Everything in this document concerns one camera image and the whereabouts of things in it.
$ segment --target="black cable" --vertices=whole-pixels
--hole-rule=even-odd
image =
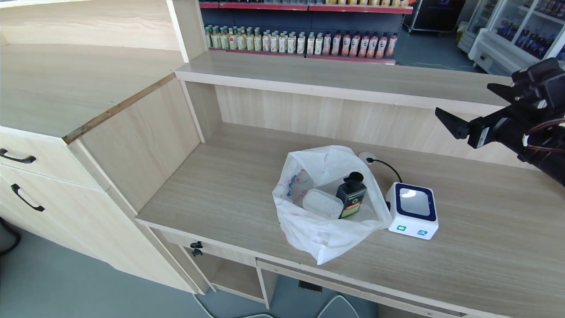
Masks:
[[[387,164],[386,162],[384,162],[384,161],[382,161],[382,160],[373,159],[373,158],[367,158],[367,162],[368,162],[368,163],[380,162],[380,163],[384,164],[385,166],[391,168],[392,171],[394,171],[394,173],[396,173],[396,176],[398,177],[398,181],[400,181],[400,183],[404,183],[404,182],[402,182],[402,178],[400,177],[400,174],[398,174],[398,171],[396,171],[396,169],[393,168],[390,164]]]
[[[4,220],[2,217],[0,217],[0,224],[2,224],[2,227],[4,227],[4,229],[6,229],[6,231],[8,231],[8,233],[12,234],[16,238],[16,241],[12,244],[12,246],[10,246],[5,251],[0,251],[0,256],[4,256],[4,255],[10,253],[11,251],[13,251],[14,248],[16,248],[20,244],[21,234],[16,232],[14,229],[12,229],[10,227],[10,225],[8,224],[8,222],[6,222],[6,220]]]

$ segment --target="display fridge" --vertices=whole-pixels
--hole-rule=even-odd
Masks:
[[[477,3],[471,20],[457,47],[469,53],[479,30],[486,27],[496,7],[498,0],[481,0]]]
[[[469,58],[490,74],[509,76],[543,59],[562,58],[564,30],[565,0],[501,0]]]

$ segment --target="drawer handle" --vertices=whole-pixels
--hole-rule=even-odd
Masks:
[[[43,212],[45,211],[45,208],[42,206],[37,206],[34,207],[33,205],[31,205],[29,202],[25,201],[25,199],[23,197],[21,197],[21,195],[19,194],[20,191],[20,186],[18,186],[16,183],[12,184],[12,191],[23,201],[25,202],[27,205],[29,205],[32,209],[39,211],[39,212]]]
[[[31,164],[33,161],[36,160],[36,158],[33,157],[33,156],[27,156],[26,158],[23,158],[23,159],[8,157],[6,155],[7,152],[8,152],[8,150],[6,150],[4,148],[0,148],[0,157],[6,158],[6,159],[9,159],[9,160],[12,160],[12,161],[21,162],[22,164]]]

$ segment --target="drawer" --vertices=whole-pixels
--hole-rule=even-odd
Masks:
[[[99,258],[94,252],[84,246],[73,235],[52,220],[45,211],[40,211],[31,196],[22,188],[12,188],[14,183],[0,176],[0,216],[6,221],[28,232],[46,238],[61,246],[83,253],[90,257]]]
[[[257,266],[254,256],[242,252],[234,251],[229,247],[220,247],[217,244],[210,244],[205,241],[201,241],[198,239],[190,238],[188,236],[171,233],[167,231],[161,231],[161,233],[167,239],[167,241],[173,244],[186,247],[189,251],[192,249],[190,246],[191,244],[200,242],[202,247],[198,249],[202,251],[203,254],[214,255],[217,257],[221,257],[223,259],[232,260],[253,267]]]
[[[0,164],[105,191],[56,137],[0,127]]]

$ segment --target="counter top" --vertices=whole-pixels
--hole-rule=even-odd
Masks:
[[[271,191],[288,152],[329,144],[376,153],[406,183],[432,188],[440,222],[432,240],[381,230],[321,266],[289,245]],[[388,190],[394,174],[371,169]],[[137,219],[449,310],[562,318],[564,203],[563,187],[539,171],[222,124]]]
[[[182,65],[177,51],[93,45],[2,47],[0,125],[65,137]]]
[[[208,51],[177,78],[267,91],[487,115],[508,102],[487,90],[510,78],[432,68]]]

